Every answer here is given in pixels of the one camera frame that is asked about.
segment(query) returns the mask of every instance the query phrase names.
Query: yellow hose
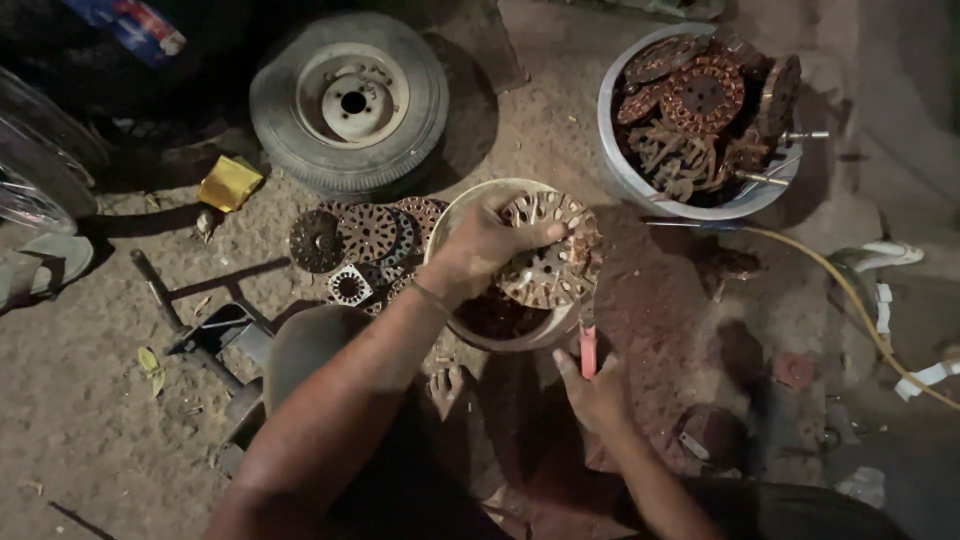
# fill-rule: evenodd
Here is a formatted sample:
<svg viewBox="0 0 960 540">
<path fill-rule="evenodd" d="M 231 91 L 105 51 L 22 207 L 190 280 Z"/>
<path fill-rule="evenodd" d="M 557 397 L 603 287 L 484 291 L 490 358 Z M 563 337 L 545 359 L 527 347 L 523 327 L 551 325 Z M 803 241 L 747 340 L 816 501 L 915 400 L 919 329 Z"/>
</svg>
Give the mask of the yellow hose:
<svg viewBox="0 0 960 540">
<path fill-rule="evenodd" d="M 773 231 L 768 231 L 766 229 L 761 229 L 759 227 L 750 227 L 750 226 L 745 226 L 743 230 L 750 231 L 751 233 L 762 234 L 764 236 L 774 238 L 775 240 L 779 240 L 784 244 L 797 248 L 798 250 L 807 254 L 813 260 L 816 260 L 817 262 L 819 262 L 820 265 L 823 266 L 838 283 L 840 283 L 840 286 L 843 287 L 844 292 L 846 292 L 847 296 L 850 297 L 851 301 L 853 302 L 853 306 L 856 307 L 857 312 L 860 313 L 860 318 L 863 319 L 863 324 L 866 325 L 867 330 L 870 331 L 870 336 L 874 339 L 874 343 L 876 343 L 876 347 L 880 349 L 880 353 L 883 354 L 883 359 L 885 359 L 888 364 L 892 365 L 894 369 L 897 370 L 897 373 L 899 373 L 904 379 L 908 380 L 911 384 L 923 390 L 923 392 L 926 392 L 927 394 L 933 396 L 934 398 L 937 398 L 938 400 L 944 402 L 945 404 L 950 405 L 951 407 L 957 410 L 960 410 L 960 405 L 958 403 L 948 398 L 947 396 L 944 396 L 943 394 L 937 392 L 936 390 L 931 389 L 926 384 L 923 384 L 922 382 L 917 380 L 917 378 L 911 375 L 910 372 L 903 369 L 903 366 L 901 366 L 900 363 L 897 362 L 897 359 L 894 358 L 889 351 L 887 351 L 887 346 L 885 343 L 883 343 L 883 339 L 880 338 L 879 332 L 876 331 L 876 326 L 874 326 L 874 321 L 870 318 L 870 315 L 867 313 L 867 309 L 863 306 L 863 303 L 860 302 L 860 297 L 857 296 L 856 291 L 853 290 L 853 286 L 850 285 L 850 282 L 848 282 L 846 278 L 844 278 L 843 275 L 840 274 L 839 271 L 837 271 L 837 269 L 833 266 L 833 264 L 830 263 L 830 261 L 826 260 L 825 258 L 823 258 L 823 256 L 811 250 L 810 248 L 804 246 L 802 243 L 798 242 L 797 240 L 788 238 L 783 234 L 774 233 Z"/>
</svg>

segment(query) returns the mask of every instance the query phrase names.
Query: forearm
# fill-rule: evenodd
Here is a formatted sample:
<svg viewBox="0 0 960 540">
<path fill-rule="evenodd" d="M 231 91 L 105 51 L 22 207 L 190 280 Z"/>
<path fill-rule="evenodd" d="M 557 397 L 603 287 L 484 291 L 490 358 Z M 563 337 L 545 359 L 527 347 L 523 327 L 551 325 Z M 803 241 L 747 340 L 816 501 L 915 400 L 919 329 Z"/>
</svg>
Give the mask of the forearm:
<svg viewBox="0 0 960 540">
<path fill-rule="evenodd" d="M 621 426 L 601 438 L 620 467 L 637 511 L 661 540 L 723 538 L 633 426 Z"/>
<path fill-rule="evenodd" d="M 449 309 L 462 300 L 442 264 L 426 265 L 417 281 Z M 284 401 L 253 440 L 234 485 L 301 494 L 324 512 L 379 446 L 447 316 L 408 287 Z"/>
</svg>

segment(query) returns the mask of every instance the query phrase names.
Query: red-handled tool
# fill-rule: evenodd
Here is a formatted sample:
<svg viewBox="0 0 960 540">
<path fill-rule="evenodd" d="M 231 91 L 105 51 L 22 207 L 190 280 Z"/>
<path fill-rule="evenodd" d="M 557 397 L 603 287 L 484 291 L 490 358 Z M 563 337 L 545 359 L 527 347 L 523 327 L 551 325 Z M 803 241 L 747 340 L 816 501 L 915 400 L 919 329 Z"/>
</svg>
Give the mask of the red-handled tool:
<svg viewBox="0 0 960 540">
<path fill-rule="evenodd" d="M 580 373 L 584 379 L 597 374 L 597 327 L 593 320 L 593 297 L 581 300 L 580 309 Z"/>
</svg>

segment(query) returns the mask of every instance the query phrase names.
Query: hand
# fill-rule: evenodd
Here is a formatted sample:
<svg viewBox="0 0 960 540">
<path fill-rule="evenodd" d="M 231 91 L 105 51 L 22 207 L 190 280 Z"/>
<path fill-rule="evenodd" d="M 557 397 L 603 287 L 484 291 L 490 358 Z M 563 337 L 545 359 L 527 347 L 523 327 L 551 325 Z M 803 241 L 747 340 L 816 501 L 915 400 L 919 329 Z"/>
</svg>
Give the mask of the hand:
<svg viewBox="0 0 960 540">
<path fill-rule="evenodd" d="M 566 236 L 563 223 L 544 222 L 514 228 L 504 225 L 500 211 L 525 194 L 504 190 L 471 203 L 435 260 L 455 280 L 464 299 L 480 296 L 494 272 L 524 251 L 559 242 Z"/>
<path fill-rule="evenodd" d="M 617 355 L 607 355 L 603 367 L 591 380 L 580 376 L 580 368 L 566 352 L 557 349 L 553 352 L 553 359 L 564 378 L 566 396 L 573 412 L 585 428 L 601 437 L 633 429 L 627 370 Z"/>
</svg>

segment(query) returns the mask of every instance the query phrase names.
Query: bracelet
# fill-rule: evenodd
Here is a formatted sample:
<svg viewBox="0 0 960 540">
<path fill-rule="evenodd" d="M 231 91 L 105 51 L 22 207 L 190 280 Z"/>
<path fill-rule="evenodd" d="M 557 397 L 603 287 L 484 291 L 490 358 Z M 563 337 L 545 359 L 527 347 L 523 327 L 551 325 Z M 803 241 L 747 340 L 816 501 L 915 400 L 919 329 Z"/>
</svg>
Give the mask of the bracelet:
<svg viewBox="0 0 960 540">
<path fill-rule="evenodd" d="M 429 300 L 431 304 L 438 307 L 440 311 L 446 314 L 447 317 L 453 315 L 453 313 L 450 312 L 450 309 L 444 304 L 444 301 L 441 300 L 439 296 L 431 291 L 426 290 L 423 285 L 417 283 L 417 280 L 411 280 L 410 286 L 417 290 L 417 292 L 419 292 L 423 298 Z"/>
</svg>

